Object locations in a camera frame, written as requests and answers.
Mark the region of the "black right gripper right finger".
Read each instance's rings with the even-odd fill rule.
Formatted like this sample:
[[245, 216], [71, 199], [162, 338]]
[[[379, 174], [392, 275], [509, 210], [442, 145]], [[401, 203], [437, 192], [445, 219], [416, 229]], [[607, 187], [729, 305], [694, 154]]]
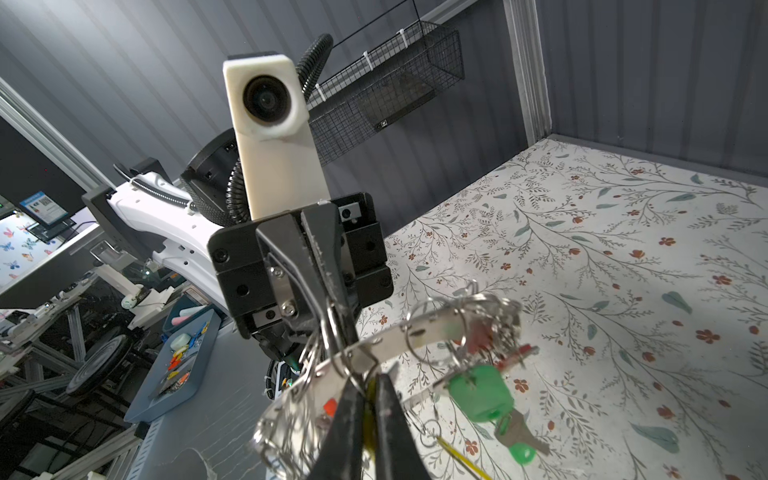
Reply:
[[390, 376], [378, 374], [375, 387], [375, 478], [429, 480]]

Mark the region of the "red tagged key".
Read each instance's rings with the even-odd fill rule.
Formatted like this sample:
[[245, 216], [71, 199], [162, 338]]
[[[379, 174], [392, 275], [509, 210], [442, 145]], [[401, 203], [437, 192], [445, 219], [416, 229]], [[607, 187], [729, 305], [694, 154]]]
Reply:
[[492, 322], [476, 320], [470, 325], [466, 341], [466, 358], [493, 365], [499, 372], [505, 373], [539, 354], [539, 348], [531, 344], [522, 344], [513, 327]]

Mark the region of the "green tagged silver key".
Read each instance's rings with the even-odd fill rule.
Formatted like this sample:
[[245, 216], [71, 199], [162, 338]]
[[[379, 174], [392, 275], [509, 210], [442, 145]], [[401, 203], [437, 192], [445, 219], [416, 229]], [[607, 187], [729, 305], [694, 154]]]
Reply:
[[494, 424], [495, 439], [518, 464], [526, 466], [538, 454], [551, 454], [549, 445], [533, 435], [525, 417], [516, 410], [513, 396], [495, 366], [471, 367], [449, 379], [447, 390], [471, 422]]

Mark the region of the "large metal keyring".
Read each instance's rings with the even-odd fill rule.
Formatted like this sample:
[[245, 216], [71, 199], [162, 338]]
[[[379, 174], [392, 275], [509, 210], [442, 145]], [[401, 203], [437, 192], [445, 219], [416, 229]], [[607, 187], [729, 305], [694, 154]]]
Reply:
[[467, 336], [474, 321], [509, 325], [521, 342], [521, 313], [517, 301], [469, 286], [461, 297], [423, 301], [400, 324], [336, 348], [333, 355], [325, 351], [320, 335], [314, 335], [303, 355], [299, 377], [258, 421], [252, 441], [255, 451], [275, 478], [307, 479], [350, 380], [366, 399], [362, 475], [366, 460], [372, 461], [375, 475], [373, 403], [375, 380], [381, 373], [389, 375], [394, 384], [418, 452], [420, 445], [444, 446], [438, 430], [419, 421], [416, 408], [443, 394], [453, 401], [447, 390], [449, 379], [471, 367], [490, 365], [466, 358]]

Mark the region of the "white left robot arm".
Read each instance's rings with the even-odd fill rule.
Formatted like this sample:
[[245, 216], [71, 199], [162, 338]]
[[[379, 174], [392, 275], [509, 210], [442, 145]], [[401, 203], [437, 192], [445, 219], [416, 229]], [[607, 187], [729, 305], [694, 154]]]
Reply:
[[366, 193], [220, 225], [172, 202], [163, 177], [148, 172], [84, 202], [113, 241], [185, 277], [275, 360], [297, 358], [324, 328], [355, 343], [361, 311], [394, 291]]

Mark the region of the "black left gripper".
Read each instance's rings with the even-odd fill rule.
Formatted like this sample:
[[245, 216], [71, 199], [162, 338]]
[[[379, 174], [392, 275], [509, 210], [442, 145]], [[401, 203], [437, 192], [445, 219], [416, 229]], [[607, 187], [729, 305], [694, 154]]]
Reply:
[[358, 341], [361, 310], [394, 282], [368, 193], [225, 227], [208, 242], [227, 309], [269, 357], [297, 357], [318, 333], [327, 354]]

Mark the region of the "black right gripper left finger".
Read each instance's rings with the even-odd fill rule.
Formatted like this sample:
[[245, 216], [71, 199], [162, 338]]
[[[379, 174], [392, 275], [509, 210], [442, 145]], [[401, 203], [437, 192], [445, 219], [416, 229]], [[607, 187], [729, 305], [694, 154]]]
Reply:
[[364, 395], [348, 380], [308, 480], [362, 478], [365, 404]]

